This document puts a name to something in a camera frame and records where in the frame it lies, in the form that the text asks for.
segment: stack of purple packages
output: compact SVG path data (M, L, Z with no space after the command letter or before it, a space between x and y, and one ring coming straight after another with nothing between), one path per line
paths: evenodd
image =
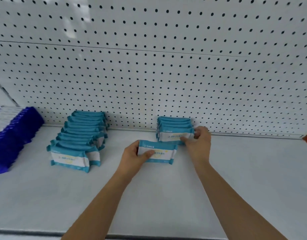
M0 173L8 171L43 123L34 107L0 107Z

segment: person's left hand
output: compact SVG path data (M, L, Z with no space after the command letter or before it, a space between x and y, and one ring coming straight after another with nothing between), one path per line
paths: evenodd
M125 148L117 169L117 173L129 180L139 172L142 164L154 154L154 150L150 150L142 155L137 155L138 147L139 140Z

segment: white perforated panel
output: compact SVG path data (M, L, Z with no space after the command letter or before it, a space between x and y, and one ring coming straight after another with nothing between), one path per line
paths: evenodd
M0 83L48 123L104 110L307 133L307 0L0 0Z

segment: store shelf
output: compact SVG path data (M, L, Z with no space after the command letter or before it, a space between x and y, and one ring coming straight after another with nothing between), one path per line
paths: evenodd
M10 172L0 175L0 230L64 233L116 170L123 149L155 133L110 130L103 164L90 173L50 166L42 127ZM211 163L288 239L307 239L307 144L300 140L213 136ZM173 165L146 163L124 192L109 234L226 238L179 147Z

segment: person's right hand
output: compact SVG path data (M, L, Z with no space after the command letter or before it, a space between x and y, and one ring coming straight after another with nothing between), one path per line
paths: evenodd
M189 155L194 165L201 162L209 162L209 153L211 147L211 134L207 127L198 126L195 128L195 139L180 137L188 149Z

